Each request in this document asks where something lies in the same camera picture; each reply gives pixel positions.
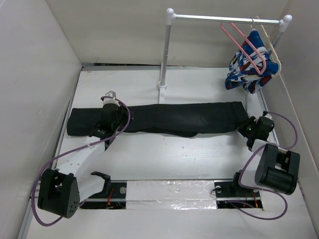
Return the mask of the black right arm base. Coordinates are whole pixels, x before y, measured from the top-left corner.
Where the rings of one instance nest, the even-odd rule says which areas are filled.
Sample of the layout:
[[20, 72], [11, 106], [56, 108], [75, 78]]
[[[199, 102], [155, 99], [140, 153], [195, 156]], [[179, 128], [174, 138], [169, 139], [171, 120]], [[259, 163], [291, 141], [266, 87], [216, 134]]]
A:
[[232, 181], [214, 181], [211, 195], [216, 197], [218, 209], [263, 209], [259, 192], [243, 188]]

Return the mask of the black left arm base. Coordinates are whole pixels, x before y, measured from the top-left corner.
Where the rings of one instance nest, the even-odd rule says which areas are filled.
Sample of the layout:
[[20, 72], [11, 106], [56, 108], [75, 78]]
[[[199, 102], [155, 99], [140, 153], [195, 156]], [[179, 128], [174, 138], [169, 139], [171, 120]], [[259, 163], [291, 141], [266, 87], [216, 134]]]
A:
[[90, 196], [80, 205], [81, 209], [122, 210], [126, 208], [127, 181], [112, 181], [108, 193]]

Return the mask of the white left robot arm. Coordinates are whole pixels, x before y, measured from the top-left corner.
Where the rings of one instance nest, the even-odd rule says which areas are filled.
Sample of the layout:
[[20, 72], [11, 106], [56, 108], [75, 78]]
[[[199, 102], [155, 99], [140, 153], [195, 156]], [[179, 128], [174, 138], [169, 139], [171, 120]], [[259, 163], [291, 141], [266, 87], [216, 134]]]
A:
[[102, 107], [101, 119], [95, 124], [82, 147], [63, 153], [71, 154], [67, 162], [56, 169], [46, 168], [39, 176], [37, 199], [32, 199], [32, 210], [53, 213], [71, 218], [86, 199], [97, 194], [112, 197], [114, 188], [111, 177], [105, 173], [87, 170], [91, 163], [103, 154], [115, 138], [128, 127], [131, 112], [122, 102], [111, 101]]

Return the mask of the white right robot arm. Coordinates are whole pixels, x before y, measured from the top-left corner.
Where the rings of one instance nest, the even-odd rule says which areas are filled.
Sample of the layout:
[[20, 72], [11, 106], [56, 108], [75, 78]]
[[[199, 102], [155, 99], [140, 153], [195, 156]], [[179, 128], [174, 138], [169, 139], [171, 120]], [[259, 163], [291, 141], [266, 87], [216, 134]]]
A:
[[[269, 133], [275, 127], [273, 120], [267, 115], [279, 116], [292, 126], [295, 132], [293, 145], [284, 149], [267, 141]], [[254, 149], [255, 151], [238, 172], [238, 179], [230, 184], [231, 192], [236, 196], [242, 196], [248, 189], [286, 195], [293, 194], [298, 182], [300, 154], [291, 151], [298, 142], [298, 132], [292, 121], [281, 114], [264, 111], [263, 115], [258, 119], [251, 117], [241, 123], [237, 130], [242, 136], [247, 138], [246, 145], [249, 150], [252, 151]], [[242, 179], [243, 174], [260, 151], [262, 154], [254, 177], [257, 187], [248, 186], [248, 183]]]

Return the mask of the black trousers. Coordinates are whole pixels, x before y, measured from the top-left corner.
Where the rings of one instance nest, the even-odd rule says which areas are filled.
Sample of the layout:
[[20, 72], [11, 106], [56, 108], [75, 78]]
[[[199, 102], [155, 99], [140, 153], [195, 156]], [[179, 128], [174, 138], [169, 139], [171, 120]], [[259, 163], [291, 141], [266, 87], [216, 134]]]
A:
[[[248, 120], [241, 102], [153, 104], [128, 107], [131, 121], [124, 132], [147, 132], [194, 137], [228, 133]], [[67, 122], [69, 136], [88, 136], [100, 120], [102, 108], [74, 108]]]

